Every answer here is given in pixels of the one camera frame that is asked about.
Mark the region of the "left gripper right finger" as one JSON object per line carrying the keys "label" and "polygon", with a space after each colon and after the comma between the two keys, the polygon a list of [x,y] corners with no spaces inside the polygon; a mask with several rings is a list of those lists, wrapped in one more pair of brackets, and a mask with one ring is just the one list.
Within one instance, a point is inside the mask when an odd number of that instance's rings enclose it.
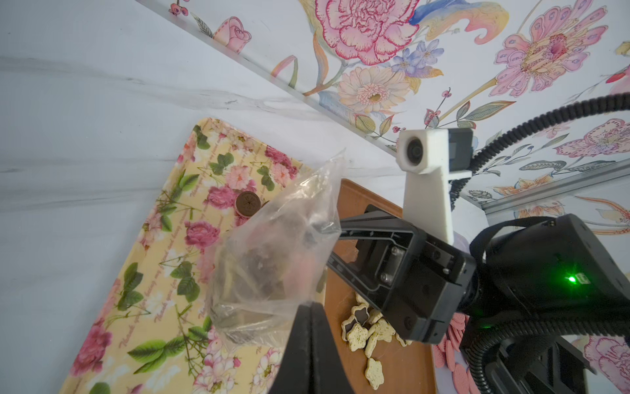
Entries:
{"label": "left gripper right finger", "polygon": [[322,304],[310,305],[310,328],[309,392],[354,394]]}

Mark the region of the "bag of brown cookies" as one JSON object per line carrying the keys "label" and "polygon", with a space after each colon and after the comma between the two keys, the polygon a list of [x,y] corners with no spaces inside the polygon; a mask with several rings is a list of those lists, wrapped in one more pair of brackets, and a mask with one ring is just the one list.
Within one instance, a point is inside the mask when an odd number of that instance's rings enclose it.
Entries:
{"label": "bag of brown cookies", "polygon": [[337,202],[345,167],[339,153],[298,176],[226,238],[206,305],[228,350],[285,346],[298,308],[317,298],[341,235]]}

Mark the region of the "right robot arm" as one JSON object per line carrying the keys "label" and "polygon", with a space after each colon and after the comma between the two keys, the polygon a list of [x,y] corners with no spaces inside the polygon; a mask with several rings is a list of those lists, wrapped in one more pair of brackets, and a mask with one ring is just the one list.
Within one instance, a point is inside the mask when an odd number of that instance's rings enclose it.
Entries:
{"label": "right robot arm", "polygon": [[355,261],[329,268],[405,340],[438,344],[456,314],[482,393],[579,393],[568,335],[629,339],[629,281],[577,216],[518,218],[481,231],[469,251],[379,208],[341,223]]}

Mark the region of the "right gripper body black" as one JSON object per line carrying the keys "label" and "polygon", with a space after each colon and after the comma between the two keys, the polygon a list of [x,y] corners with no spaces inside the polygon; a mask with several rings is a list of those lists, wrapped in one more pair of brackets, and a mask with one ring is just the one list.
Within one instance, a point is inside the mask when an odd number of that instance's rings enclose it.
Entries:
{"label": "right gripper body black", "polygon": [[404,340],[439,343],[475,297],[474,257],[373,205],[341,220],[340,239],[358,255],[346,262],[333,253],[328,268]]}

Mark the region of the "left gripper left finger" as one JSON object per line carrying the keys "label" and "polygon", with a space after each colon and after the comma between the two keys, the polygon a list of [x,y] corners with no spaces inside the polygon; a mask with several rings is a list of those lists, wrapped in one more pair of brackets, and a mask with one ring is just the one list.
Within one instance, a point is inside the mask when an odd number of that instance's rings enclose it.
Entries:
{"label": "left gripper left finger", "polygon": [[310,393],[311,302],[301,305],[295,315],[288,343],[270,394]]}

